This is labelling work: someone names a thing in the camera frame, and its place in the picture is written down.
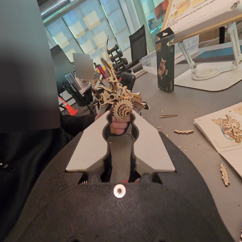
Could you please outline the dark model kit box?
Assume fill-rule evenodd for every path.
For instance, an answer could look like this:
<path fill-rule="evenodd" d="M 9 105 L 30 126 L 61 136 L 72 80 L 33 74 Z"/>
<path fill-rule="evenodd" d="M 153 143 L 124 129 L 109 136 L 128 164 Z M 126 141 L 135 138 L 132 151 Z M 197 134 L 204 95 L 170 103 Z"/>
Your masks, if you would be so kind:
<path fill-rule="evenodd" d="M 175 35 L 171 28 L 158 33 L 156 41 L 158 88 L 167 93 L 174 91 Z"/>

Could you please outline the clear plastic container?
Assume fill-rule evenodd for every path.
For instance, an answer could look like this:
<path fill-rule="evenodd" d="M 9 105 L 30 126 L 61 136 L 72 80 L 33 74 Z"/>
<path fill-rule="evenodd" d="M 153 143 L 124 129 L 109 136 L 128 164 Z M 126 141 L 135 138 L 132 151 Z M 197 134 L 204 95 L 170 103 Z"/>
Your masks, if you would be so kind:
<path fill-rule="evenodd" d="M 198 53 L 199 35 L 185 39 L 183 42 L 191 56 Z M 174 45 L 174 64 L 181 64 L 183 60 L 185 60 L 185 57 L 182 51 L 180 50 L 178 44 L 176 43 Z M 152 53 L 143 57 L 141 59 L 141 62 L 142 62 L 143 70 L 149 73 L 152 73 L 154 75 L 157 75 L 156 51 L 153 51 Z"/>

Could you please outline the person's left forearm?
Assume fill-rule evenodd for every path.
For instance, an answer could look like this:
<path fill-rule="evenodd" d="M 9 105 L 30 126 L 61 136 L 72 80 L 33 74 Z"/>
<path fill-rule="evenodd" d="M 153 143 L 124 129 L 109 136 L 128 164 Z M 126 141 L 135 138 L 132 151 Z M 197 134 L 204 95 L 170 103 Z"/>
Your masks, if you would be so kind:
<path fill-rule="evenodd" d="M 69 135 L 75 137 L 89 127 L 96 118 L 96 115 L 88 114 L 83 116 L 60 115 L 60 126 Z"/>

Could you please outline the black monitor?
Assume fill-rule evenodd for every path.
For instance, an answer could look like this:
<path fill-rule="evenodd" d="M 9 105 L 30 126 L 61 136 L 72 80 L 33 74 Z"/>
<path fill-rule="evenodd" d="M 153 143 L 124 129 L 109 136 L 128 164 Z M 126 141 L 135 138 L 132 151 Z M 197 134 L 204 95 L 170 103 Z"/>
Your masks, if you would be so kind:
<path fill-rule="evenodd" d="M 67 81 L 65 75 L 69 73 L 74 75 L 74 67 L 59 45 L 51 48 L 50 52 L 53 60 L 57 90 L 59 90 L 63 87 L 63 82 Z"/>

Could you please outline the small wooden toothed strip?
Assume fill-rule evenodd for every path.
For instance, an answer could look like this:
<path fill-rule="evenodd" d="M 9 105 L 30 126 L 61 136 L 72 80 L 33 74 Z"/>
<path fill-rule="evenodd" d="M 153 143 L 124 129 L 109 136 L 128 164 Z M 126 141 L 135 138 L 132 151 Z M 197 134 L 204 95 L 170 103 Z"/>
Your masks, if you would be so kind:
<path fill-rule="evenodd" d="M 228 180 L 228 174 L 226 171 L 226 167 L 223 164 L 220 164 L 220 171 L 221 171 L 223 183 L 226 187 L 228 187 L 230 185 L 230 182 Z"/>

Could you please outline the orange traffic cone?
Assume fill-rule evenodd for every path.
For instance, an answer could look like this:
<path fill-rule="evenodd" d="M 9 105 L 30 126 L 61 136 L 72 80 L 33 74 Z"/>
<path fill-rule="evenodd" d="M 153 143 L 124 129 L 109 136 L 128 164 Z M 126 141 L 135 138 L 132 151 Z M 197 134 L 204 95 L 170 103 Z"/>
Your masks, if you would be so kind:
<path fill-rule="evenodd" d="M 69 112 L 69 114 L 71 116 L 74 116 L 75 114 L 77 114 L 78 110 L 75 110 L 74 108 L 72 108 L 64 99 L 62 99 L 61 97 L 59 97 L 59 99 L 61 100 L 62 104 L 64 105 L 64 107 L 67 109 L 67 111 Z"/>

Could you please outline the wooden model frame assembly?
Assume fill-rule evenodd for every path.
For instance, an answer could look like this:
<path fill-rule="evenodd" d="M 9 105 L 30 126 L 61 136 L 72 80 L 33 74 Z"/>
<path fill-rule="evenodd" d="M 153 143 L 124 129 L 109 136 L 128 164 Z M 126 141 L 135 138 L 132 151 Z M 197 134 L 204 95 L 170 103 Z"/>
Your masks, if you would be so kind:
<path fill-rule="evenodd" d="M 122 98 L 128 98 L 132 102 L 133 110 L 140 111 L 142 109 L 150 109 L 149 105 L 142 101 L 140 93 L 131 93 L 131 91 L 127 89 L 127 86 L 122 86 L 117 79 L 114 68 L 111 67 L 105 59 L 101 58 L 101 62 L 107 70 L 107 78 L 103 80 L 106 81 L 107 84 L 104 85 L 102 82 L 100 84 L 96 83 L 94 88 L 92 88 L 92 92 L 99 105 L 103 107 L 109 104 L 110 109 Z"/>

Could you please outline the brown cardboard box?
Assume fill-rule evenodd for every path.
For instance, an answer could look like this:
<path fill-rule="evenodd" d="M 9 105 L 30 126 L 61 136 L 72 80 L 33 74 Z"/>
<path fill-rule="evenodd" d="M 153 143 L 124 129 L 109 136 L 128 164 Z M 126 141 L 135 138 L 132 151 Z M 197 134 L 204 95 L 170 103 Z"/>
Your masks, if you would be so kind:
<path fill-rule="evenodd" d="M 199 43 L 220 38 L 220 35 L 225 34 L 225 27 L 220 27 L 199 35 Z"/>

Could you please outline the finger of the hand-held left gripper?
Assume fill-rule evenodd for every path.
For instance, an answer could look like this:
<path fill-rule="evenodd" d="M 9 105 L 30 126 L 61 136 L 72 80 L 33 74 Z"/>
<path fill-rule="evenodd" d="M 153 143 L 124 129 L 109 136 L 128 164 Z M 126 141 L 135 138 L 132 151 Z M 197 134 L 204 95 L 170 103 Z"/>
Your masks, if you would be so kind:
<path fill-rule="evenodd" d="M 106 104 L 105 106 L 99 105 L 99 109 L 97 109 L 97 114 L 98 115 L 103 115 L 105 112 L 109 111 L 109 104 Z"/>

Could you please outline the person's left hand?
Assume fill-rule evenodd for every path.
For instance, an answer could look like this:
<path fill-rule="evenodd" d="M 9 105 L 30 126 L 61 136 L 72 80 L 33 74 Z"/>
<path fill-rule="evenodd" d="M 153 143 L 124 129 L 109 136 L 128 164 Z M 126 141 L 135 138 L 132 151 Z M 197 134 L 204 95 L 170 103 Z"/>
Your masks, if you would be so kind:
<path fill-rule="evenodd" d="M 130 117 L 123 120 L 117 120 L 112 118 L 112 123 L 110 124 L 110 131 L 112 135 L 122 135 L 124 134 L 130 125 Z"/>

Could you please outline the maroon bottle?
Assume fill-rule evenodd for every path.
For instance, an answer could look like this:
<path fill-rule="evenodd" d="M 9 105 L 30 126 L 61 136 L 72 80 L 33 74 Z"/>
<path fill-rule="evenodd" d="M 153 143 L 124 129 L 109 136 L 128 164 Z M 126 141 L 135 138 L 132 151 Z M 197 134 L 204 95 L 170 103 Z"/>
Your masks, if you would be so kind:
<path fill-rule="evenodd" d="M 106 75 L 105 75 L 105 71 L 103 70 L 102 66 L 100 64 L 95 64 L 96 68 L 98 68 L 98 70 L 100 71 L 100 73 L 102 74 L 103 78 L 106 79 Z"/>

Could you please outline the small wooden gear assembly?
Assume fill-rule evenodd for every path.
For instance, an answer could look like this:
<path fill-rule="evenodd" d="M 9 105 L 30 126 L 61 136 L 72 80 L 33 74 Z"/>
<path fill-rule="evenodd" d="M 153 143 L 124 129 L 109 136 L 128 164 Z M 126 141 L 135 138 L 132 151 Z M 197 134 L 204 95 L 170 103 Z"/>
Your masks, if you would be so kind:
<path fill-rule="evenodd" d="M 130 116 L 132 110 L 132 102 L 128 98 L 122 98 L 113 106 L 113 117 L 116 120 L 122 121 Z"/>

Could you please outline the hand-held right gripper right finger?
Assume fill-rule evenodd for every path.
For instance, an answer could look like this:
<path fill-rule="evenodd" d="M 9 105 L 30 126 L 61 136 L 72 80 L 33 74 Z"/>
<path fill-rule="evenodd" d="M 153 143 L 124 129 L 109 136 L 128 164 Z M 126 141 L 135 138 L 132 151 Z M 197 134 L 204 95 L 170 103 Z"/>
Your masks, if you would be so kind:
<path fill-rule="evenodd" d="M 158 174 L 175 174 L 176 169 L 156 128 L 135 111 L 130 115 L 131 138 L 130 181 L 143 174 L 156 180 Z"/>

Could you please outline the rack of black dumbbells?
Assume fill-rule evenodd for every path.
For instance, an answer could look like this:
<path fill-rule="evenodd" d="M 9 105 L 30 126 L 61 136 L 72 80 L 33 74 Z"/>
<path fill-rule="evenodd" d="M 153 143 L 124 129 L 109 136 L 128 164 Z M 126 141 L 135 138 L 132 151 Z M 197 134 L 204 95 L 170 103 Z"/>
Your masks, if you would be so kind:
<path fill-rule="evenodd" d="M 124 72 L 127 70 L 128 61 L 126 58 L 123 58 L 123 53 L 119 50 L 119 46 L 115 44 L 112 49 L 107 49 L 108 57 L 110 57 L 112 66 L 115 71 Z"/>

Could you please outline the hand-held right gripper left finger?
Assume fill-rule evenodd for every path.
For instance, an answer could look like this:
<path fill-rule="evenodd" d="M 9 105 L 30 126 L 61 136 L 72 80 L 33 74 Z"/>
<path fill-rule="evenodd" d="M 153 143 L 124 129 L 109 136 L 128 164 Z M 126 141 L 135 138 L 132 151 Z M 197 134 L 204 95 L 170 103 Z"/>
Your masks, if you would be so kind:
<path fill-rule="evenodd" d="M 112 157 L 107 139 L 111 135 L 112 113 L 105 112 L 86 128 L 66 167 L 67 172 L 98 174 L 102 182 L 110 182 Z"/>

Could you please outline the black office chair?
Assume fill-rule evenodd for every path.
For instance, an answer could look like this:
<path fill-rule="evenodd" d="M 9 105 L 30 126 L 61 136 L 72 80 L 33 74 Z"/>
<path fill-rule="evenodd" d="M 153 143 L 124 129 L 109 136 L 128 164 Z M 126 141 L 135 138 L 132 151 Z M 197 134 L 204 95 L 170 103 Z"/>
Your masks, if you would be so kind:
<path fill-rule="evenodd" d="M 90 110 L 90 113 L 94 114 L 92 109 L 89 107 L 89 101 L 82 94 L 80 94 L 79 91 L 81 90 L 81 88 L 77 84 L 72 73 L 65 75 L 65 78 L 67 81 L 63 82 L 63 87 L 76 101 L 77 105 L 79 107 L 83 107 L 83 106 L 88 107 L 88 109 Z"/>

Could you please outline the open instruction booklet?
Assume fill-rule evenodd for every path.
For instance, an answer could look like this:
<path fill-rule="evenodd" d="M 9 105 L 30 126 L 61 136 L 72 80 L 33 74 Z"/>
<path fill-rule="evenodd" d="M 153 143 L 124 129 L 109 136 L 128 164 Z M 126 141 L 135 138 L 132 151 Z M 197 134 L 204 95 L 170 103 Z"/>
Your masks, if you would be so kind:
<path fill-rule="evenodd" d="M 242 177 L 242 103 L 194 119 L 194 125 Z"/>

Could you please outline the black chair back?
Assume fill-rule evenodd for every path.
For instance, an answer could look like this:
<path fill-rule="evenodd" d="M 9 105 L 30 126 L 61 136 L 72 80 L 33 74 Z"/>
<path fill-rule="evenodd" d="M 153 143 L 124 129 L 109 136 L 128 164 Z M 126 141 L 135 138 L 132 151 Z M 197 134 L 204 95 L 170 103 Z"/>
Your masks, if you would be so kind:
<path fill-rule="evenodd" d="M 147 56 L 148 53 L 144 24 L 134 34 L 129 36 L 129 41 L 132 61 L 135 61 L 137 59 L 141 60 L 143 57 Z"/>

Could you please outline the scattered wood chips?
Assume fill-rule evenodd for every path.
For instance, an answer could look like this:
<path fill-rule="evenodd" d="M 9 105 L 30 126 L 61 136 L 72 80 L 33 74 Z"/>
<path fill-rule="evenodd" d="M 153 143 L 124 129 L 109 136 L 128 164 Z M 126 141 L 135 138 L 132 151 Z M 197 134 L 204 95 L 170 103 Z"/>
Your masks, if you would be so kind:
<path fill-rule="evenodd" d="M 159 118 L 159 115 L 173 115 L 177 114 L 177 117 Z M 173 109 L 167 109 L 162 107 L 158 114 L 158 131 L 162 131 L 164 135 L 169 138 L 180 150 L 185 150 L 183 140 L 186 134 L 176 134 L 174 130 L 186 130 L 188 127 L 186 123 L 187 119 L 183 118 L 183 115 Z"/>

